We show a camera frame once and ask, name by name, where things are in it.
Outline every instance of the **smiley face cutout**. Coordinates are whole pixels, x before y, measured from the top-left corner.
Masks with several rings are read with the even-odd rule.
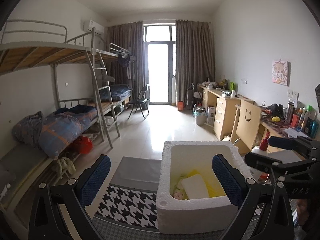
[[[244,118],[245,118],[245,120],[247,122],[250,122],[250,120],[251,120],[251,111],[249,111],[248,117],[247,117],[247,114],[248,114],[248,109],[245,110]]]

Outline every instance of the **air conditioner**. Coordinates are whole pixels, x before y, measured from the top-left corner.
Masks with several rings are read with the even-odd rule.
[[[98,33],[100,35],[104,34],[104,27],[102,25],[100,25],[99,23],[96,23],[93,20],[85,21],[83,23],[83,31],[84,32],[92,31],[93,27],[96,28],[96,33]]]

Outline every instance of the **glass door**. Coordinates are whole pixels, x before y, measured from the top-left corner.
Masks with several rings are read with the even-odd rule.
[[[171,104],[175,25],[145,26],[145,52],[149,69],[150,103]]]

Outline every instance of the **curtain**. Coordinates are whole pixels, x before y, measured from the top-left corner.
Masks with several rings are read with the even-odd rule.
[[[120,66],[118,62],[109,64],[108,74],[115,78],[115,84],[129,84],[133,88],[133,98],[137,98],[143,86],[149,83],[149,72],[144,54],[143,22],[108,27],[108,47],[110,43],[130,50],[135,56],[134,62],[130,64],[131,75],[128,76],[127,68]]]
[[[213,49],[209,24],[176,21],[176,101],[185,101],[191,84],[213,81]]]

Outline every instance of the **styrofoam box rim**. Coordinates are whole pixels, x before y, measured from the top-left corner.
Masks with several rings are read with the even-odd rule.
[[[249,167],[238,153],[238,147],[231,142],[215,141],[166,141],[162,153],[159,187],[156,198],[157,209],[163,210],[195,210],[231,205],[227,196],[204,199],[178,200],[170,195],[171,149],[175,145],[225,145],[230,148],[233,159],[245,178],[252,178]]]

